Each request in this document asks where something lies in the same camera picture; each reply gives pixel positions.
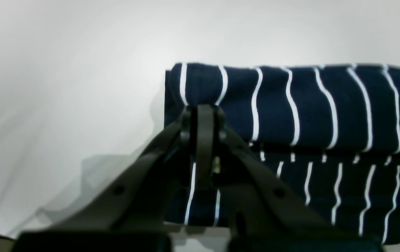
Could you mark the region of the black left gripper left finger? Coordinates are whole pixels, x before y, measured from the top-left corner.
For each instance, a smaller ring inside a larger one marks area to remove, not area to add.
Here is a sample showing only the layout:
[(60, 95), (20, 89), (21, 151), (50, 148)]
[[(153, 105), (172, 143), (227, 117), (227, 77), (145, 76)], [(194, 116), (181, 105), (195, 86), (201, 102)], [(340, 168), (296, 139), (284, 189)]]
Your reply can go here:
[(165, 212), (182, 187), (207, 188), (207, 106), (184, 107), (138, 159), (74, 215), (24, 232), (14, 252), (171, 252)]

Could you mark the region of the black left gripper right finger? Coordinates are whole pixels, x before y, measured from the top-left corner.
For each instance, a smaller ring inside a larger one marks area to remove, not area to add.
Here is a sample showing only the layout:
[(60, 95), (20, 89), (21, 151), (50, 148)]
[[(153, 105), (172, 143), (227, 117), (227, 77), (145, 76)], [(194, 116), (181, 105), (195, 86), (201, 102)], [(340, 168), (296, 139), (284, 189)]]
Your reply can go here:
[(326, 221), (265, 167), (228, 126), (224, 112), (205, 106), (205, 187), (221, 193), (232, 233), (229, 252), (382, 252), (370, 238)]

